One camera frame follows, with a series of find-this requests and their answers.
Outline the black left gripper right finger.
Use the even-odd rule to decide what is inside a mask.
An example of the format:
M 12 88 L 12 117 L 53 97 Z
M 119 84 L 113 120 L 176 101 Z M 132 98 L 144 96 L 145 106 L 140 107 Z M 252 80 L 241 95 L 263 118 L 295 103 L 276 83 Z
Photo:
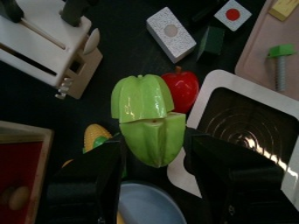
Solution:
M 299 224 L 299 211 L 280 190 L 284 172 L 273 161 L 192 128 L 183 147 L 209 224 Z

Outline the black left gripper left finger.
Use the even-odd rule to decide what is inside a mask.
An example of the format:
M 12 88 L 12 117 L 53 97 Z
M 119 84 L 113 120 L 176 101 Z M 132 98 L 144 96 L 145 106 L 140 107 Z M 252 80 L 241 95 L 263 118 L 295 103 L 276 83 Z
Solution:
M 36 224 L 117 224 L 125 152 L 116 135 L 56 172 Z

